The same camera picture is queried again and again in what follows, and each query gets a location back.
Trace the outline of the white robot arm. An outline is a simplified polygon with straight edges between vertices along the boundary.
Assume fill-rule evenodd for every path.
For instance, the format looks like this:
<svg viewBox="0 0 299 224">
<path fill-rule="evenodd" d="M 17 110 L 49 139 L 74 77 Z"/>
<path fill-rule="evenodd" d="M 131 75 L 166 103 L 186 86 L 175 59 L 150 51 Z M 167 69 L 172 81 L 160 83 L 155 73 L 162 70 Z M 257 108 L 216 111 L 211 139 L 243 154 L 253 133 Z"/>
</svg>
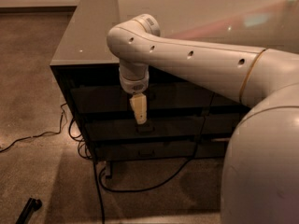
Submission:
<svg viewBox="0 0 299 224">
<path fill-rule="evenodd" d="M 131 95 L 144 94 L 153 67 L 249 108 L 225 153 L 221 224 L 299 224 L 297 54 L 164 38 L 150 14 L 112 27 L 107 46 Z"/>
</svg>

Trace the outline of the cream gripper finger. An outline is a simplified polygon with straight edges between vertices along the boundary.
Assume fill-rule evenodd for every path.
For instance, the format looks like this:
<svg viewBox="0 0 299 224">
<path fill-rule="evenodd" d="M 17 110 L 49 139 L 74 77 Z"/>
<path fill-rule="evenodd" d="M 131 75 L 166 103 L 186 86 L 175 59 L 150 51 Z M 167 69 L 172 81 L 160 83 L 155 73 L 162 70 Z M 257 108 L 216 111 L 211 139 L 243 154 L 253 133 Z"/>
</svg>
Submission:
<svg viewBox="0 0 299 224">
<path fill-rule="evenodd" d="M 130 106 L 134 111 L 137 124 L 144 124 L 147 121 L 147 97 L 143 93 L 135 94 L 130 99 Z"/>
</svg>

